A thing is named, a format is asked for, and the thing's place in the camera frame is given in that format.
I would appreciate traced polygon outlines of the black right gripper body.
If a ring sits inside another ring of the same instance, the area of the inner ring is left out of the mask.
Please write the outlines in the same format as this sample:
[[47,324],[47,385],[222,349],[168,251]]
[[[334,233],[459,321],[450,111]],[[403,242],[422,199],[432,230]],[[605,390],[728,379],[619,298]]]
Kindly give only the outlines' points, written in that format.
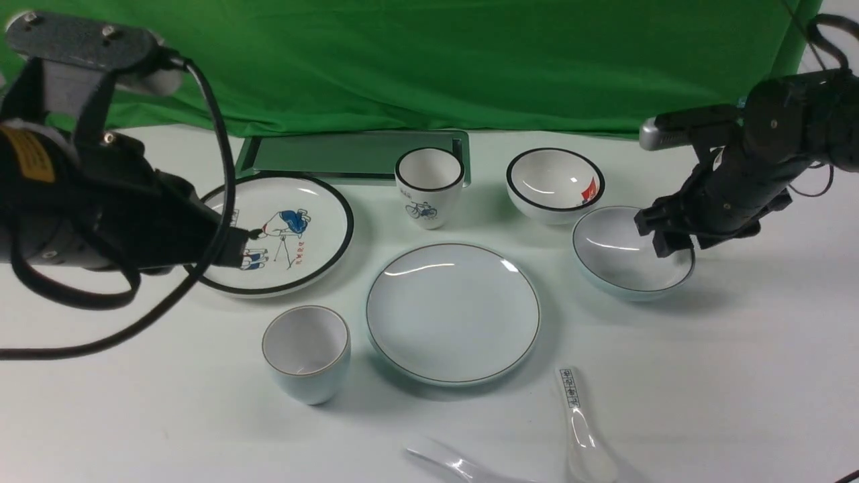
[[758,235],[762,217],[791,204],[788,185],[810,165],[804,156],[770,164],[740,146],[726,146],[706,155],[678,192],[656,199],[654,206],[674,212],[691,241],[708,250]]

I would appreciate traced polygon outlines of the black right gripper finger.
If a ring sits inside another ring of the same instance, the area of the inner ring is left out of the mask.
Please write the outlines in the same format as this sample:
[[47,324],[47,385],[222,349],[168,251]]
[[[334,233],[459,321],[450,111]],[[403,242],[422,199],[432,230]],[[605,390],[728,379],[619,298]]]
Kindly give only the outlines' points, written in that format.
[[660,259],[694,248],[683,220],[669,208],[651,206],[638,211],[633,220],[639,235],[652,235],[654,253]]

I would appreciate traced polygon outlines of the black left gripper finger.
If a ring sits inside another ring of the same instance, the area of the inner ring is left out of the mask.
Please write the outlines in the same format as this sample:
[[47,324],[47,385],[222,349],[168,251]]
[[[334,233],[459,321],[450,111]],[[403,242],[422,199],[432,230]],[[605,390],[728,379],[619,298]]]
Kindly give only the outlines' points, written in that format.
[[223,247],[218,253],[219,267],[238,268],[244,260],[244,252],[249,241],[255,241],[260,235],[260,229],[245,230],[236,227],[230,227],[227,230],[227,237]]

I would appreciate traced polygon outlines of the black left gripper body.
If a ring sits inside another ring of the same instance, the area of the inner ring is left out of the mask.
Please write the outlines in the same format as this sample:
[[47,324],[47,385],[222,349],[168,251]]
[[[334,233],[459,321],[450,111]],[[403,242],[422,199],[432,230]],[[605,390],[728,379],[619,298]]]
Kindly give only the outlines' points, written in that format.
[[221,215],[184,178],[155,169],[144,144],[118,133],[74,135],[74,189],[88,206],[83,225],[135,269],[199,261]]

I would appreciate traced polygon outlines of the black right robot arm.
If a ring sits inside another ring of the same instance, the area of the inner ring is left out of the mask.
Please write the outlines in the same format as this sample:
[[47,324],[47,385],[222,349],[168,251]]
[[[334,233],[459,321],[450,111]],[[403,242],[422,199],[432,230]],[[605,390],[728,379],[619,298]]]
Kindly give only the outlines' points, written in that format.
[[677,193],[638,211],[638,233],[665,258],[760,233],[791,204],[789,185],[813,163],[857,171],[857,77],[849,68],[758,83],[742,107],[663,113],[640,129],[642,149],[691,146],[697,165]]

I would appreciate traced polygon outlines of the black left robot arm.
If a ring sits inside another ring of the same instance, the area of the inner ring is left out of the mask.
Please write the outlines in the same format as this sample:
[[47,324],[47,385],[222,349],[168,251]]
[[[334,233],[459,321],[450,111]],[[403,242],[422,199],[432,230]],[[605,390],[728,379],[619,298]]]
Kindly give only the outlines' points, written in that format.
[[139,271],[199,262],[221,223],[191,183],[154,169],[139,140],[74,147],[70,135],[2,125],[2,260]]

